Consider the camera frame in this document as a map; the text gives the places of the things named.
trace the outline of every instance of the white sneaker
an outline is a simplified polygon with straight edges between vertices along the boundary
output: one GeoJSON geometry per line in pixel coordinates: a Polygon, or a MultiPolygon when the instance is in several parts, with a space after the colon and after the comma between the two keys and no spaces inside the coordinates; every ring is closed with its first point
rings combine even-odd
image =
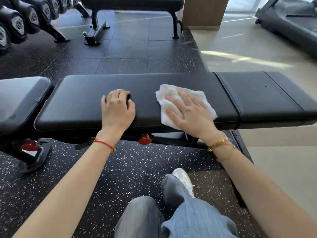
{"type": "Polygon", "coordinates": [[[178,178],[186,187],[186,189],[188,190],[189,194],[195,198],[194,196],[194,190],[193,190],[193,186],[191,179],[189,178],[188,174],[185,172],[185,170],[181,169],[181,168],[177,168],[173,171],[173,176],[175,176],[176,178],[178,178]]]}

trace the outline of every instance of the flat bench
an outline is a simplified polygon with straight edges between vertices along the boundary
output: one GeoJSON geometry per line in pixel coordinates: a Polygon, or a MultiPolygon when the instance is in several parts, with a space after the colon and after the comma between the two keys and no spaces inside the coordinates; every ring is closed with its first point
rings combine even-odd
{"type": "Polygon", "coordinates": [[[136,105],[136,117],[121,139],[137,141],[149,134],[153,143],[206,148],[161,124],[155,92],[165,83],[203,91],[220,130],[317,122],[317,102],[277,72],[72,75],[54,90],[48,78],[26,77],[0,80],[0,150],[20,159],[22,172],[31,172],[43,165],[50,144],[41,141],[30,148],[28,139],[89,144],[101,128],[101,97],[118,88],[129,90],[136,105]],[[27,154],[22,146],[38,152],[27,154]]]}
{"type": "Polygon", "coordinates": [[[183,32],[183,25],[177,19],[176,12],[184,6],[184,0],[81,0],[81,3],[92,10],[91,20],[93,27],[85,34],[86,45],[94,46],[100,44],[99,35],[105,28],[109,28],[104,22],[98,24],[97,13],[100,10],[136,10],[136,11],[163,11],[168,12],[173,18],[173,38],[179,38],[177,24],[183,32]]]}

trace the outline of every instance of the forearm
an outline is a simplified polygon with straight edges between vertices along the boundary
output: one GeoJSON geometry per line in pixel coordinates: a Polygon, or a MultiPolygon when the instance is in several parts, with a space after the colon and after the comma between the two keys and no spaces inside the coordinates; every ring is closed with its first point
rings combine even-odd
{"type": "MultiPolygon", "coordinates": [[[[101,140],[113,146],[117,142],[112,137],[101,140]]],[[[106,145],[93,143],[13,237],[71,238],[110,152],[106,145]]]]}
{"type": "Polygon", "coordinates": [[[316,237],[311,217],[239,150],[224,145],[213,151],[270,238],[316,237]]]}

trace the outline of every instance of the black leather upholstery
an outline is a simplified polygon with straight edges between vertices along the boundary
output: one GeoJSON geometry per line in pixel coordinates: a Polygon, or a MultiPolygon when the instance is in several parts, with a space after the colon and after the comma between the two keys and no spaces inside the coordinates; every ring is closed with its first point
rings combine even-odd
{"type": "Polygon", "coordinates": [[[313,124],[317,103],[275,72],[67,76],[35,120],[47,136],[94,135],[101,128],[100,99],[113,89],[131,91],[136,118],[127,133],[175,130],[161,124],[155,91],[161,84],[204,91],[219,129],[271,128],[313,124]]]}
{"type": "Polygon", "coordinates": [[[44,77],[0,80],[0,136],[18,132],[47,98],[51,81],[44,77]]]}
{"type": "Polygon", "coordinates": [[[177,12],[184,6],[184,0],[81,0],[92,10],[140,10],[177,12]]]}

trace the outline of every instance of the light blue jeans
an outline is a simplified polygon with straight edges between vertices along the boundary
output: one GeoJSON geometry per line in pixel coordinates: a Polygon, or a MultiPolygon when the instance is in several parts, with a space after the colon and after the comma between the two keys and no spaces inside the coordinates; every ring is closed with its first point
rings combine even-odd
{"type": "Polygon", "coordinates": [[[166,175],[162,181],[165,202],[177,207],[172,218],[164,220],[156,202],[149,196],[130,201],[115,227],[115,238],[237,238],[236,224],[207,202],[194,199],[181,181],[166,175]]]}

